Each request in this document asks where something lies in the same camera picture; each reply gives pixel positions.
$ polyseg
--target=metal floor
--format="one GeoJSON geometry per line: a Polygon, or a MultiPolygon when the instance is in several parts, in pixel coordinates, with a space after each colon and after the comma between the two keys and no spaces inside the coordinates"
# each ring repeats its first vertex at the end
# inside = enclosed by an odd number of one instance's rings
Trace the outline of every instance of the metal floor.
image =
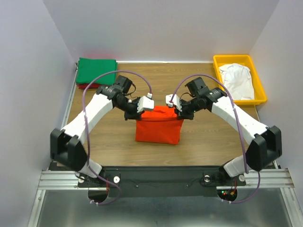
{"type": "MultiPolygon", "coordinates": [[[[239,199],[254,189],[239,189],[239,199]]],[[[39,227],[291,227],[279,188],[260,189],[248,202],[210,197],[121,198],[89,203],[86,190],[47,191],[39,227]]]]}

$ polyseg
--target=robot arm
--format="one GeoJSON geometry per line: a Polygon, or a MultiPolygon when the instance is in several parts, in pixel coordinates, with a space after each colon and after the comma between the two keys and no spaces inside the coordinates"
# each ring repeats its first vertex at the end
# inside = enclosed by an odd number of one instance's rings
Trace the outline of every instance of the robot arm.
{"type": "MultiPolygon", "coordinates": [[[[148,97],[138,97],[131,100],[125,97],[132,81],[119,76],[116,82],[110,86],[100,86],[90,103],[86,106],[89,132],[96,126],[101,118],[114,107],[125,112],[125,119],[139,119],[146,110],[154,109],[154,101],[151,94],[148,97]]],[[[87,166],[87,154],[83,147],[85,142],[85,122],[83,111],[62,129],[54,129],[51,133],[51,157],[74,171],[84,173],[90,177],[96,177],[87,166]]],[[[90,167],[100,173],[102,166],[93,160],[89,161],[90,167]]]]}
{"type": "MultiPolygon", "coordinates": [[[[219,88],[209,90],[202,78],[196,78],[186,84],[193,99],[180,100],[172,95],[166,96],[166,104],[176,107],[176,113],[180,119],[190,119],[194,113],[201,109],[220,116],[235,130],[238,131],[234,111],[227,94],[219,88]]],[[[246,112],[235,105],[239,117],[240,126],[245,141],[249,144],[246,151],[246,161],[249,169],[260,171],[265,166],[282,155],[281,131],[273,126],[271,128],[258,122],[246,112]]],[[[229,177],[244,173],[243,156],[239,156],[223,165],[225,174],[229,177]]]]}

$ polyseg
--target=red fabric bag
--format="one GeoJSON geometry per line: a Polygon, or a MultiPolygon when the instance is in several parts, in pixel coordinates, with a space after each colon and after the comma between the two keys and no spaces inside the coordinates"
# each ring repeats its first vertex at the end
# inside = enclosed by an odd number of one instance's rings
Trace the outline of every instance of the red fabric bag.
{"type": "MultiPolygon", "coordinates": [[[[88,84],[77,84],[79,89],[84,90],[88,84]]],[[[100,84],[92,84],[89,88],[98,88],[100,84]]]]}
{"type": "Polygon", "coordinates": [[[174,108],[155,106],[145,111],[136,125],[136,141],[178,144],[183,120],[177,120],[174,108]]]}

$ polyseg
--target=green towel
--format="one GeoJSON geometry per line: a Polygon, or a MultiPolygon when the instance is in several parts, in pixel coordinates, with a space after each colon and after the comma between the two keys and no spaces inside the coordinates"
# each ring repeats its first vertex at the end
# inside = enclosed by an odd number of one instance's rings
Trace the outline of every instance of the green towel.
{"type": "MultiPolygon", "coordinates": [[[[117,62],[112,59],[87,59],[80,58],[78,63],[77,84],[89,84],[101,74],[117,70],[117,62]]],[[[112,85],[116,80],[116,74],[106,75],[97,81],[96,84],[112,85]]]]}

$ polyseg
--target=yellow plastic bin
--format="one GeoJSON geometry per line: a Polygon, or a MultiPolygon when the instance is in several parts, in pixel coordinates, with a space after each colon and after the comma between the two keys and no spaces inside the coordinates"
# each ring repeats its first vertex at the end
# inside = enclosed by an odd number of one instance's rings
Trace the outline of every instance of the yellow plastic bin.
{"type": "Polygon", "coordinates": [[[250,69],[252,86],[255,90],[255,99],[254,100],[234,100],[236,105],[259,105],[267,101],[266,94],[262,87],[261,81],[257,74],[257,71],[252,63],[252,60],[249,55],[215,55],[214,56],[214,70],[216,72],[218,80],[222,83],[222,77],[219,71],[219,67],[225,64],[238,63],[244,66],[247,66],[250,69]]]}

